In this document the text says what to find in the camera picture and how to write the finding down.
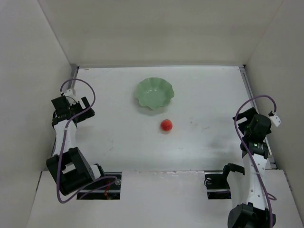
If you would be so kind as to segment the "red fake peach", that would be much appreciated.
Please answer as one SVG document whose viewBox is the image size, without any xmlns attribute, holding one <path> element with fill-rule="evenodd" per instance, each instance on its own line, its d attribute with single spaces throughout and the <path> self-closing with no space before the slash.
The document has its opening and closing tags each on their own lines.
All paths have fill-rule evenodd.
<svg viewBox="0 0 304 228">
<path fill-rule="evenodd" d="M 172 130 L 173 124 L 171 122 L 171 120 L 169 119 L 165 119 L 161 122 L 160 128 L 164 131 L 164 132 L 169 132 Z"/>
</svg>

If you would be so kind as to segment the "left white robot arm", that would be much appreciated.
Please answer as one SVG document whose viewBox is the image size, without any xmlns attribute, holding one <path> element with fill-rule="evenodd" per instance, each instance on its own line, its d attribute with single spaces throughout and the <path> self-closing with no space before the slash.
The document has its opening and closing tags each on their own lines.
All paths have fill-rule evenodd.
<svg viewBox="0 0 304 228">
<path fill-rule="evenodd" d="M 76 146 L 77 124 L 95 115 L 87 98 L 82 97 L 81 100 L 89 109 L 85 113 L 82 113 L 85 109 L 80 102 L 70 96 L 61 95 L 51 100 L 55 108 L 52 126 L 56 131 L 56 146 L 52 157 L 47 159 L 46 165 L 56 181 L 59 156 L 62 154 L 59 190 L 65 196 L 105 176 L 105 172 L 99 164 L 95 165 L 98 172 L 93 171 L 93 167 L 89 165 Z"/>
</svg>

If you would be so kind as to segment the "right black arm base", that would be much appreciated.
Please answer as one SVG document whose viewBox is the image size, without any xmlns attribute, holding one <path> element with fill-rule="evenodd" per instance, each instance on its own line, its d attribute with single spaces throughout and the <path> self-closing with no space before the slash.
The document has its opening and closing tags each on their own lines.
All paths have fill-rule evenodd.
<svg viewBox="0 0 304 228">
<path fill-rule="evenodd" d="M 242 166 L 228 163 L 224 166 L 221 173 L 211 172 L 205 174 L 204 185 L 207 189 L 207 197 L 209 200 L 230 200 L 231 192 L 227 177 L 230 172 L 239 172 L 245 174 Z"/>
</svg>

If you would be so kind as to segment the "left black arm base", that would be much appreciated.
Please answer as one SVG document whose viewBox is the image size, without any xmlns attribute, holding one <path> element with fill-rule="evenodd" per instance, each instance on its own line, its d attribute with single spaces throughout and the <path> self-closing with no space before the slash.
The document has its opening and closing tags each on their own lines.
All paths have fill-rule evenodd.
<svg viewBox="0 0 304 228">
<path fill-rule="evenodd" d="M 122 173 L 106 172 L 106 176 L 115 176 L 115 178 L 104 178 L 90 184 L 81 190 L 77 200 L 119 200 L 121 196 Z"/>
</svg>

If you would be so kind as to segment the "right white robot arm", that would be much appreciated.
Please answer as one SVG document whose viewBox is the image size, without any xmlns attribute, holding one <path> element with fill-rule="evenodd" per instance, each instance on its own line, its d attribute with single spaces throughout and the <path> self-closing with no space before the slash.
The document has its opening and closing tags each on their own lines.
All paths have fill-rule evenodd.
<svg viewBox="0 0 304 228">
<path fill-rule="evenodd" d="M 228 215 L 229 228 L 272 228 L 276 215 L 269 209 L 269 195 L 261 186 L 265 173 L 269 149 L 265 142 L 271 133 L 271 121 L 250 108 L 234 121 L 244 119 L 238 124 L 242 133 L 243 165 L 228 164 L 226 174 L 230 188 L 233 208 Z"/>
</svg>

